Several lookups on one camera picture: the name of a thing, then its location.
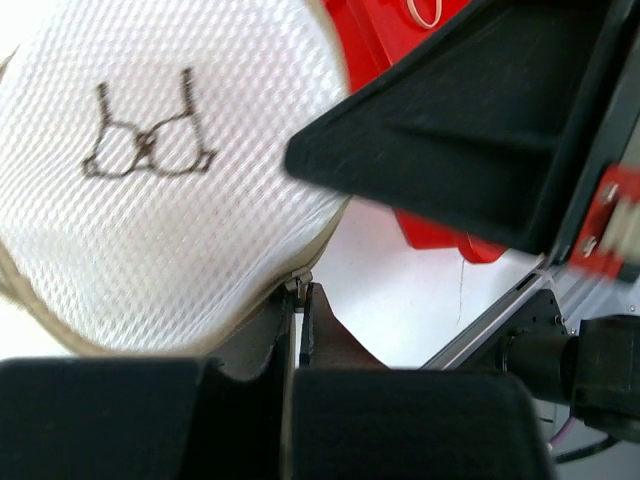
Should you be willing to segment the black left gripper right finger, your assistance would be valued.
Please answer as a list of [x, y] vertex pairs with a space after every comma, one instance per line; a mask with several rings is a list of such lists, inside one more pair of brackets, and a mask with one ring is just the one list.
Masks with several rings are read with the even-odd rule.
[[505, 374], [389, 369], [307, 288], [292, 383], [295, 479], [554, 479], [532, 398]]

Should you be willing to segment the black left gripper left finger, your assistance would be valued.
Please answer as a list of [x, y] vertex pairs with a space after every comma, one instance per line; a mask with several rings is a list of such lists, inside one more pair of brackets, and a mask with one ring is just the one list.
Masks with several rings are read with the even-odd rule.
[[5, 479], [276, 479], [294, 297], [216, 351], [1, 364]]

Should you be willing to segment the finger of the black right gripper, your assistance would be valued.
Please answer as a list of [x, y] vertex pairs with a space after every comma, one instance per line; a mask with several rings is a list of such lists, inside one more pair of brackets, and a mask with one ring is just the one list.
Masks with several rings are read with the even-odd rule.
[[299, 179], [548, 252], [623, 36], [619, 1], [473, 1], [289, 141]]

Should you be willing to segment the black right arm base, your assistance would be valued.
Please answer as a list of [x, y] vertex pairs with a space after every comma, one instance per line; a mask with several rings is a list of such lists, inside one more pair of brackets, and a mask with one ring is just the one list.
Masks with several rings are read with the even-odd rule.
[[639, 441], [639, 318], [615, 314], [580, 322], [572, 335], [554, 294], [535, 293], [466, 362], [517, 376], [538, 400], [616, 440]]

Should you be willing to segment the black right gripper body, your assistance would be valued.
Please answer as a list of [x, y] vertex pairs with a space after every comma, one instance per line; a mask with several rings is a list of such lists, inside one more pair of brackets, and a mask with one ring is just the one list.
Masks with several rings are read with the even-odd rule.
[[639, 3], [609, 56], [595, 131], [549, 262], [626, 283], [639, 279]]

